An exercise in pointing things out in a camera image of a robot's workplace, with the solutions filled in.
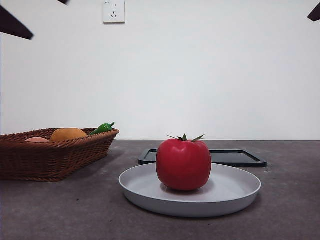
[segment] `outlet faceplate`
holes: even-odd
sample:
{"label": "outlet faceplate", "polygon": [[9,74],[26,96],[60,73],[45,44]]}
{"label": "outlet faceplate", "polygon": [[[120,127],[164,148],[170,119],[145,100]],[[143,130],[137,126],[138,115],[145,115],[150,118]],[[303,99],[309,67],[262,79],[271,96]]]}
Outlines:
{"label": "outlet faceplate", "polygon": [[105,0],[103,2],[103,23],[125,23],[125,0]]}

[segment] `black tray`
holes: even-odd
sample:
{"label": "black tray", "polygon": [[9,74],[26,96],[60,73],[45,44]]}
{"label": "black tray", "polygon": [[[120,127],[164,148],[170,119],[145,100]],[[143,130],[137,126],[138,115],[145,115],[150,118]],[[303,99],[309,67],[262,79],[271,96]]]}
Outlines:
{"label": "black tray", "polygon": [[[144,150],[142,155],[138,158],[138,163],[140,165],[155,163],[157,151],[158,149],[156,148]],[[214,164],[222,164],[236,168],[263,168],[267,166],[267,161],[244,150],[227,149],[209,151],[212,163]]]}

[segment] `black object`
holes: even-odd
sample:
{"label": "black object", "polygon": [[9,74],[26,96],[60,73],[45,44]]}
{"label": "black object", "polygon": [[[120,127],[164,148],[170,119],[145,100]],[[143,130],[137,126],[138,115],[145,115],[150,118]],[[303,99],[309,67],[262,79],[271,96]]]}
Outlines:
{"label": "black object", "polygon": [[314,22],[320,20],[320,3],[309,14],[308,19]]}
{"label": "black object", "polygon": [[0,32],[24,39],[32,39],[33,33],[0,5]]}
{"label": "black object", "polygon": [[[138,158],[138,164],[151,164],[156,162],[158,149],[148,148]],[[259,159],[252,153],[239,149],[209,150],[213,164],[222,164],[236,168],[263,168],[267,161]]]}
{"label": "black object", "polygon": [[69,0],[58,0],[60,3],[67,4]]}

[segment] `plate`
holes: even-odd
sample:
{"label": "plate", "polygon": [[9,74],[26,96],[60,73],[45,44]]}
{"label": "plate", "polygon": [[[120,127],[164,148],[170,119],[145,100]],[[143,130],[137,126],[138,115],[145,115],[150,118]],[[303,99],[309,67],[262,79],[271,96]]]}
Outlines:
{"label": "plate", "polygon": [[205,218],[232,214],[256,198],[260,180],[247,171],[212,163],[208,182],[193,191],[166,187],[157,176],[156,163],[135,166],[119,176],[124,196],[148,211],[175,217]]}

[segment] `tray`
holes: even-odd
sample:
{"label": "tray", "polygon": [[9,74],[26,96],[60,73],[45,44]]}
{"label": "tray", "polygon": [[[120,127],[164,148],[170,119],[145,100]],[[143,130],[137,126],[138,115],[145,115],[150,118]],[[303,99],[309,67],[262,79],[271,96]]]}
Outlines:
{"label": "tray", "polygon": [[[151,164],[156,162],[158,149],[148,148],[143,151],[138,158],[138,163]],[[263,168],[267,166],[267,162],[258,158],[250,152],[239,149],[221,149],[221,150],[209,150],[211,154],[211,160],[214,164],[222,164],[236,168]]]}
{"label": "tray", "polygon": [[239,168],[212,163],[208,182],[193,191],[166,187],[157,176],[156,164],[124,171],[119,177],[124,196],[148,211],[188,218],[216,217],[248,207],[261,188],[260,180]]}

